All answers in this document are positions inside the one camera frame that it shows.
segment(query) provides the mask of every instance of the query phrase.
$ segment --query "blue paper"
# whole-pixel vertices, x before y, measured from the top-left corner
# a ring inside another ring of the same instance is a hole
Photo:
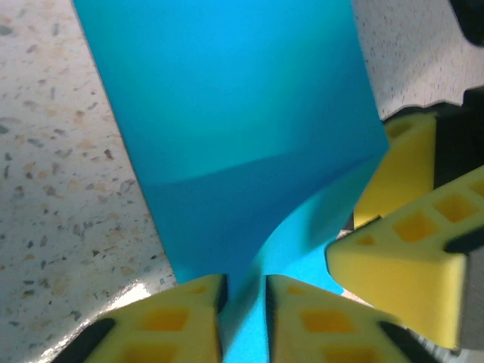
[[[265,273],[324,243],[386,150],[346,0],[75,0],[180,283],[229,276],[225,361],[268,359]]]

